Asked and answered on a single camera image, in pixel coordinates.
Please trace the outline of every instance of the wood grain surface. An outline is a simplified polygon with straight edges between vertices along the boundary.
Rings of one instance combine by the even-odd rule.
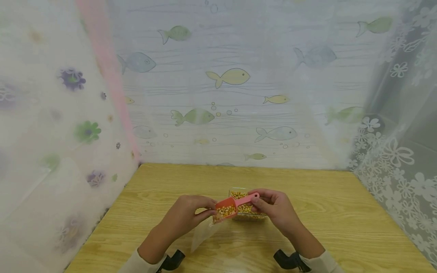
[[[182,194],[221,200],[231,187],[265,187],[286,192],[300,219],[346,272],[435,272],[361,183],[349,172],[143,164],[66,270],[117,272],[132,251]],[[298,272],[273,259],[294,250],[270,220],[225,221],[191,253],[193,232],[167,252],[187,256],[185,273]]]

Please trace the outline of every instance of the pink strip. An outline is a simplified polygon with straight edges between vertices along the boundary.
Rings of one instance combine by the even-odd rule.
[[[128,141],[131,143],[135,154],[135,159],[139,161],[138,147],[132,132],[132,123],[129,118],[121,75],[118,69],[119,64],[115,55],[115,49],[112,46],[112,35],[109,18],[106,14],[105,1],[76,0],[76,4],[87,26],[88,37],[91,40],[97,62],[100,64],[103,78],[113,99],[114,107],[120,115]]]

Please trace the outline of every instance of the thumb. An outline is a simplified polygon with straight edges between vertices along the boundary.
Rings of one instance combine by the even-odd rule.
[[[259,198],[259,197],[252,197],[252,199],[250,199],[250,202],[260,212],[265,213],[267,215],[269,215],[271,213],[271,210],[272,210],[273,206],[270,205],[269,203],[267,203],[266,201],[262,200],[261,198]]]
[[[217,214],[216,210],[205,210],[199,214],[196,214],[194,216],[194,221],[195,221],[196,225],[198,225],[201,222],[205,221],[208,217],[216,215],[216,214]]]

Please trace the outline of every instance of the scoop handle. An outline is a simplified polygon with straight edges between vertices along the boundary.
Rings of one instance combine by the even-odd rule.
[[[260,197],[260,194],[259,193],[253,193],[253,194],[249,194],[249,195],[247,195],[247,196],[245,196],[243,198],[235,199],[235,206],[238,207],[240,205],[249,203],[250,200],[252,199],[252,197]]]

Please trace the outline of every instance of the person's right hand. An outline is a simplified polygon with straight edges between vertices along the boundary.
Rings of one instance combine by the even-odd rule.
[[[252,211],[267,214],[277,229],[287,238],[303,227],[288,196],[280,191],[255,189],[260,197],[252,197]]]

